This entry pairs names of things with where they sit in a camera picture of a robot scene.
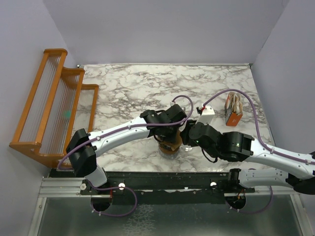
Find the brown wooden dripper collar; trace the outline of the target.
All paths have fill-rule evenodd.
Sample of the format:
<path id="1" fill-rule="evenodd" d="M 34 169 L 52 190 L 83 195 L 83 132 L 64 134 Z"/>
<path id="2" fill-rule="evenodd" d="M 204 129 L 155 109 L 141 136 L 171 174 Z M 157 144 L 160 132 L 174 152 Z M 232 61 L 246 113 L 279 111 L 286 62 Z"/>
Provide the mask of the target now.
<path id="1" fill-rule="evenodd" d="M 159 150 L 167 155 L 171 155 L 171 154 L 175 154 L 178 150 L 180 146 L 168 146 L 165 144 L 159 144 Z"/>

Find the orange coffee filter box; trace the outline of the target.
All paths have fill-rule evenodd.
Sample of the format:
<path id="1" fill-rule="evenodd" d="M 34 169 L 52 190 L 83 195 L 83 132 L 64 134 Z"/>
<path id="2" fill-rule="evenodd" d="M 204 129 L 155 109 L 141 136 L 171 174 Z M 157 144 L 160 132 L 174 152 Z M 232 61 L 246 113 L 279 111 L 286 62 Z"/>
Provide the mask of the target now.
<path id="1" fill-rule="evenodd" d="M 243 116 L 243 104 L 238 93 L 230 92 L 224 105 L 226 126 L 237 126 Z"/>

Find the clear glass carafe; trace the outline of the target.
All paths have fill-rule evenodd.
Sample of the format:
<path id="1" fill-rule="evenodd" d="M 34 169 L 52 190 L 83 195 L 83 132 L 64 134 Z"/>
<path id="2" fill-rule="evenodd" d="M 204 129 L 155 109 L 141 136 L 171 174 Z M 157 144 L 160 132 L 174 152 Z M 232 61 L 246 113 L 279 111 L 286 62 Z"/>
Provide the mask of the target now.
<path id="1" fill-rule="evenodd" d="M 180 151 L 179 151 L 179 149 L 176 149 L 176 150 L 159 149 L 159 153 L 160 153 L 161 157 L 164 159 L 174 160 L 174 159 L 178 158 Z"/>

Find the clear glass dripper cone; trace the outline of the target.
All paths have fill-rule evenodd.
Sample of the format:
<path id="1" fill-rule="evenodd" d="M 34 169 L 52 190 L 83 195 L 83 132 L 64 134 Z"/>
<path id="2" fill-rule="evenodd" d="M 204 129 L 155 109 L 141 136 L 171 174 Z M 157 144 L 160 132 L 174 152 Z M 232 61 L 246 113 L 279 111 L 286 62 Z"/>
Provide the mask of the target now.
<path id="1" fill-rule="evenodd" d="M 193 150 L 193 147 L 190 147 L 190 146 L 188 146 L 188 145 L 184 145 L 184 146 L 183 146 L 183 150 L 184 150 L 185 152 L 190 152 L 190 151 Z"/>

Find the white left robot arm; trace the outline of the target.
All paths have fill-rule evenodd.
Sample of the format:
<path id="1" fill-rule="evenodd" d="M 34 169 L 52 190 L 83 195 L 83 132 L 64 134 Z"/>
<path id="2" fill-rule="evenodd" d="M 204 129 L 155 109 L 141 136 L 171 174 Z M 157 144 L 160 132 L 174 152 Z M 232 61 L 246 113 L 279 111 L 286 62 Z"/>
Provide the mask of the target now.
<path id="1" fill-rule="evenodd" d="M 97 164 L 97 157 L 131 141 L 152 136 L 175 141 L 186 117 L 185 111 L 175 104 L 159 112 L 146 110 L 133 120 L 107 130 L 90 133 L 84 128 L 77 130 L 66 148 L 75 177 L 86 178 L 96 193 L 105 193 L 109 182 L 105 171 Z"/>

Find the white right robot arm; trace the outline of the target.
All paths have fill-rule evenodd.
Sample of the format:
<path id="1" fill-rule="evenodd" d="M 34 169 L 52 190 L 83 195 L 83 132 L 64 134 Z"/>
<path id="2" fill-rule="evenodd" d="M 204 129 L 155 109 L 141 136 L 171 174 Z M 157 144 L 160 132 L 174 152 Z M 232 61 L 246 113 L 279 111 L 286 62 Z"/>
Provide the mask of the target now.
<path id="1" fill-rule="evenodd" d="M 200 147 L 215 160 L 251 162 L 264 170 L 231 169 L 226 187 L 231 192 L 256 186 L 284 186 L 302 194 L 315 193 L 315 155 L 299 154 L 263 146 L 254 137 L 240 132 L 220 133 L 210 125 L 189 120 L 180 133 L 183 144 Z"/>

